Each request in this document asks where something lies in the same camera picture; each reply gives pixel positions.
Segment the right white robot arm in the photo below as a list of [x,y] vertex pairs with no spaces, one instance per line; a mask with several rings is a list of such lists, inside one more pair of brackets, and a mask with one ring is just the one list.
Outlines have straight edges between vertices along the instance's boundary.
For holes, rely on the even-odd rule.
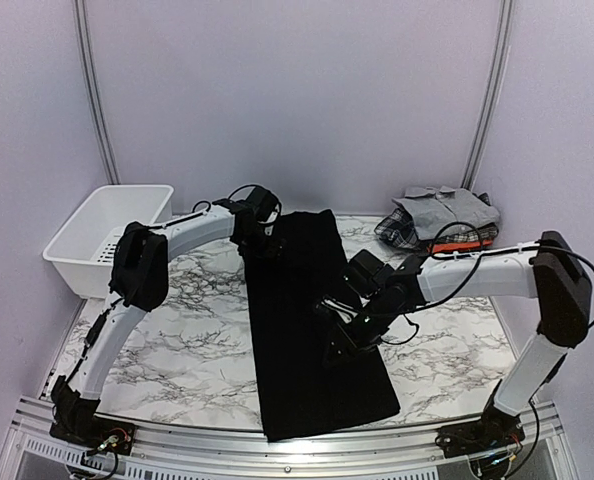
[[483,448],[510,433],[509,416],[518,415],[553,378],[594,324],[594,266],[556,230],[498,249],[414,254],[397,268],[362,250],[342,280],[364,303],[352,307],[332,293],[319,300],[336,321],[332,363],[371,350],[399,318],[461,298],[491,300],[516,360],[494,390],[493,410],[473,425],[472,438]]

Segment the grey button-up shirt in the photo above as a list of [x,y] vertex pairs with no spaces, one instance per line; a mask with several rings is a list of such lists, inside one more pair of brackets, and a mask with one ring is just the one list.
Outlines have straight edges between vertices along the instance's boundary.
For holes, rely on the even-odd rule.
[[432,240],[452,222],[459,222],[459,225],[444,230],[445,235],[465,232],[466,226],[462,222],[482,228],[498,224],[501,218],[494,206],[462,188],[408,187],[392,201],[410,215],[420,240]]

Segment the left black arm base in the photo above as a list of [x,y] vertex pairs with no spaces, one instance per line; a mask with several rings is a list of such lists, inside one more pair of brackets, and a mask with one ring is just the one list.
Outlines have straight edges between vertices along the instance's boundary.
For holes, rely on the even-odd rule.
[[129,422],[111,420],[97,415],[101,399],[86,399],[73,390],[60,375],[51,392],[53,402],[53,423],[50,435],[68,443],[98,449],[111,437],[117,440],[103,448],[113,449],[119,455],[129,455],[134,444],[135,425]]

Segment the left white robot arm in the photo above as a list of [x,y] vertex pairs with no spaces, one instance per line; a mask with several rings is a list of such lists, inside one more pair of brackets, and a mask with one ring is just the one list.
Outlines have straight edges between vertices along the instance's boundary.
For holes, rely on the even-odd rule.
[[108,373],[134,328],[168,296],[169,263],[215,240],[228,239],[255,253],[275,253],[271,231],[279,205],[221,199],[211,208],[155,225],[127,225],[114,251],[102,312],[88,331],[83,351],[51,392],[56,405],[99,402]]

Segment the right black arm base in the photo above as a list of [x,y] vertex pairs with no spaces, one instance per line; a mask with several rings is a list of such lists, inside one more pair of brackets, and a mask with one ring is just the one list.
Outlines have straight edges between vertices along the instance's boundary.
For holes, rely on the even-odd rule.
[[454,458],[518,445],[524,439],[520,416],[502,412],[490,397],[478,420],[440,427],[435,445],[446,458]]

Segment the black garment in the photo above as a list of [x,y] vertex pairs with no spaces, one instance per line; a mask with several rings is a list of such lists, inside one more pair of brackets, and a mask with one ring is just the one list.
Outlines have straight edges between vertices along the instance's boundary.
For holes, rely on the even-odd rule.
[[309,437],[384,420],[400,403],[377,350],[327,367],[333,320],[315,305],[330,295],[357,307],[342,280],[347,257],[331,210],[294,212],[273,229],[280,254],[243,256],[256,384],[270,442]]

